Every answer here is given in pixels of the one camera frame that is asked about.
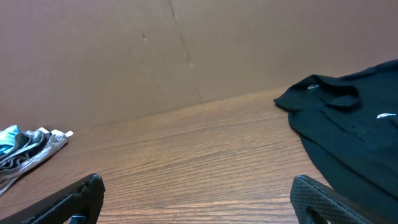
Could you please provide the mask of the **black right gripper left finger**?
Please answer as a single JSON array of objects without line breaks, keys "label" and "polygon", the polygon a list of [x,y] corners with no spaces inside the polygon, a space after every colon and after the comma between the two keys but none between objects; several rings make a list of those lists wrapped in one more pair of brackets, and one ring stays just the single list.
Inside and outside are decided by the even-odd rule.
[{"label": "black right gripper left finger", "polygon": [[1,224],[96,224],[104,202],[101,176],[90,174],[1,220]]}]

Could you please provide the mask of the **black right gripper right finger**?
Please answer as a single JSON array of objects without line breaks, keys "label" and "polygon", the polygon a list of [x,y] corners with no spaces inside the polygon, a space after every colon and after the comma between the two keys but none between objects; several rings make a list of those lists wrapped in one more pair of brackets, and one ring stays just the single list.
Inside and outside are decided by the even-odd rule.
[{"label": "black right gripper right finger", "polygon": [[290,202],[300,224],[391,224],[307,175],[294,177]]}]

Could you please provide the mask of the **black polo shirt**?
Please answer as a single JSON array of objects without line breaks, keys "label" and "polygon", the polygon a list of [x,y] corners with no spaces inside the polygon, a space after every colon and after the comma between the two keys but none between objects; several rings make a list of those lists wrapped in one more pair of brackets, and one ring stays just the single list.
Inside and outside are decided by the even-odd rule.
[{"label": "black polo shirt", "polygon": [[342,196],[397,222],[397,61],[310,75],[275,99],[311,161]]}]

